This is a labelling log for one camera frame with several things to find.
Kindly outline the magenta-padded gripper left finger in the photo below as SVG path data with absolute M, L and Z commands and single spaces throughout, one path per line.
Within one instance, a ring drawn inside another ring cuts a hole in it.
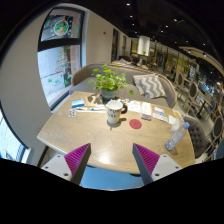
M 91 144 L 87 143 L 64 156 L 54 156 L 42 169 L 79 185 L 90 155 Z

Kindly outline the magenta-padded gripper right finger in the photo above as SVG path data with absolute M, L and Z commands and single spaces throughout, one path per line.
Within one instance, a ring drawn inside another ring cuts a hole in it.
M 182 167 L 167 154 L 158 155 L 136 143 L 133 144 L 132 153 L 145 185 L 182 169 Z

